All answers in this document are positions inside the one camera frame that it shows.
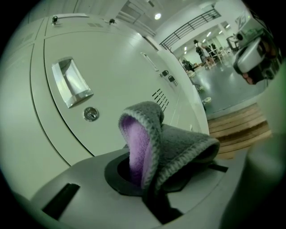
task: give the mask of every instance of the wooden platform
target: wooden platform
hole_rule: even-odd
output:
[[[255,142],[271,136],[265,117],[257,104],[208,121],[210,136],[221,145],[217,158],[231,159]]]

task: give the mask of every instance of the railing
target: railing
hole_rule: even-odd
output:
[[[207,11],[200,16],[194,18],[193,20],[190,20],[183,26],[181,26],[179,29],[177,29],[175,32],[173,32],[170,36],[168,36],[164,41],[160,43],[161,46],[163,46],[165,49],[170,49],[170,47],[176,43],[178,40],[180,40],[182,37],[186,36],[188,33],[192,32],[196,28],[202,26],[203,24],[206,24],[221,15],[215,10],[212,9],[210,11]]]

